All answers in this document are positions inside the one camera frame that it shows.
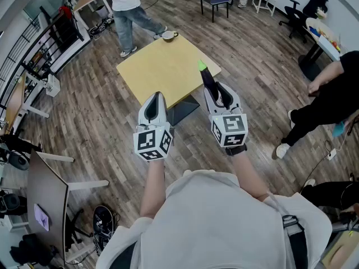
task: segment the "black shirt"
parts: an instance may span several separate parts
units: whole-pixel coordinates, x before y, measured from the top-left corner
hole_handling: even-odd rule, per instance
[[[344,73],[320,87],[320,98],[338,120],[345,120],[359,109],[359,51],[342,55],[340,62]]]

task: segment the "shoe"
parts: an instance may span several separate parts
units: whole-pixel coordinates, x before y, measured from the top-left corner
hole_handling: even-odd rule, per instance
[[[129,51],[129,52],[127,52],[127,53],[126,53],[125,51],[122,51],[119,56],[120,56],[121,58],[124,58],[125,56],[128,56],[128,55],[130,55],[131,53],[133,53],[133,52],[135,52],[135,51],[137,51],[137,46],[135,46],[132,51]]]
[[[291,129],[293,129],[293,127],[296,125],[295,123],[293,123],[292,122],[292,117],[291,117],[291,112],[292,112],[293,110],[290,110],[289,112],[288,112],[288,118],[291,120]]]
[[[167,26],[164,27],[164,31],[161,34],[155,34],[153,39],[157,40],[162,37],[162,34],[167,31]]]
[[[277,147],[277,149],[275,150],[275,154],[277,155],[277,157],[279,157],[280,159],[282,159],[282,158],[285,156],[287,150],[289,150],[290,147],[291,147],[291,146],[290,146],[289,144],[287,144],[287,143],[281,143],[281,144]]]
[[[306,183],[304,184],[303,188],[305,188],[306,186],[308,185],[311,185],[311,186],[314,186],[315,185],[315,179],[311,178],[311,179],[308,179],[306,181]]]

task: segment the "yellow table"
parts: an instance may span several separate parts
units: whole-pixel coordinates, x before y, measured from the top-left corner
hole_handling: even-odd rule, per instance
[[[220,67],[179,35],[172,42],[163,39],[144,47],[117,66],[117,70],[141,105],[160,91],[166,100],[168,121],[175,125],[199,104],[190,95],[203,84],[197,62],[201,59],[212,76]]]

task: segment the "trash bin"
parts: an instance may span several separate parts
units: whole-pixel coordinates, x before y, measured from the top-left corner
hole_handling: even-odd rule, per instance
[[[106,7],[104,5],[98,7],[96,9],[96,12],[102,19],[106,18],[107,15],[108,15],[107,9],[106,9]]]

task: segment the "blue jeans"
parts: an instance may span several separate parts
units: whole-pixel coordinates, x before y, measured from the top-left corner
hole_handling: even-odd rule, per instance
[[[132,51],[134,48],[132,42],[132,22],[156,34],[163,33],[165,29],[160,23],[153,21],[147,16],[141,6],[127,11],[113,11],[113,19],[119,42],[125,53]]]

